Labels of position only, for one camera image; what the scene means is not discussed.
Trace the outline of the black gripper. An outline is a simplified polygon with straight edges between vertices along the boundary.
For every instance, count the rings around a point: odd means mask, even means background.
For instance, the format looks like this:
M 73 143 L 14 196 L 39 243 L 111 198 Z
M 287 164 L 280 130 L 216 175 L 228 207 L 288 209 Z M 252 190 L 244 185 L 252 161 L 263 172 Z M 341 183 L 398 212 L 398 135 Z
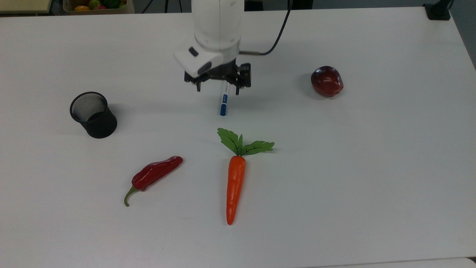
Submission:
M 192 78 L 187 72 L 184 73 L 184 81 L 196 85 L 198 92 L 201 92 L 201 83 L 208 80 L 225 81 L 235 85 L 235 95 L 239 95 L 241 88 L 251 87 L 251 64 L 243 63 L 237 66 L 236 60 L 233 60 L 221 66 L 211 68 L 196 78 Z

